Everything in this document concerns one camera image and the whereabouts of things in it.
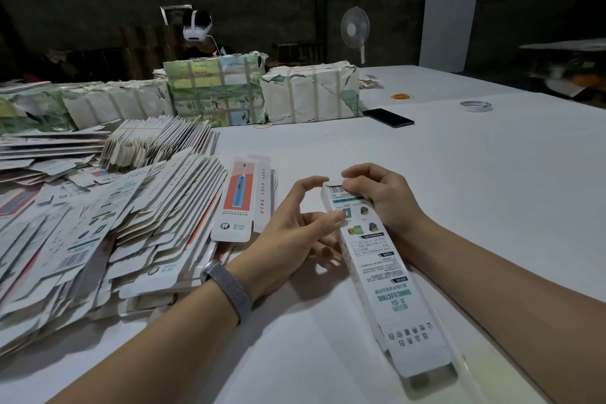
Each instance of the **silver mesh watch band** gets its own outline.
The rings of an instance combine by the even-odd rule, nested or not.
[[[203,274],[214,279],[215,283],[223,290],[236,311],[238,311],[238,315],[240,316],[238,325],[244,323],[250,316],[253,302],[250,300],[250,297],[240,280],[232,275],[228,269],[223,267],[218,260],[209,262],[204,268]]]

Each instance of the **white vr headset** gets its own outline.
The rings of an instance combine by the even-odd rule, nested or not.
[[[183,38],[185,40],[198,41],[198,42],[204,41],[208,37],[208,33],[210,32],[210,29],[213,27],[213,18],[210,18],[210,16],[208,16],[210,18],[210,24],[205,29],[202,29],[201,27],[196,27],[196,12],[197,11],[198,10],[193,10],[193,12],[192,12],[192,25],[183,26]]]

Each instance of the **black hair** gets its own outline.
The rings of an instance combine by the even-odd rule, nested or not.
[[[186,10],[183,13],[183,25],[189,26],[192,24],[192,12],[193,10]],[[202,29],[205,29],[210,24],[210,15],[206,10],[198,10],[196,12],[196,21],[195,24]]]

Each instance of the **blue electric toothbrush image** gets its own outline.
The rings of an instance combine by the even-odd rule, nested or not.
[[[242,208],[244,206],[244,192],[246,191],[246,163],[242,166],[242,175],[238,178],[236,192],[233,194],[231,206]]]

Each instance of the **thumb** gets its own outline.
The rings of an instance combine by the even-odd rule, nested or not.
[[[299,233],[302,235],[306,246],[312,246],[320,238],[337,231],[344,222],[345,213],[343,211],[332,211],[311,224],[301,227]]]
[[[376,181],[366,176],[358,176],[343,180],[343,188],[350,193],[362,195],[368,199],[375,199],[379,196],[379,190],[383,187]]]

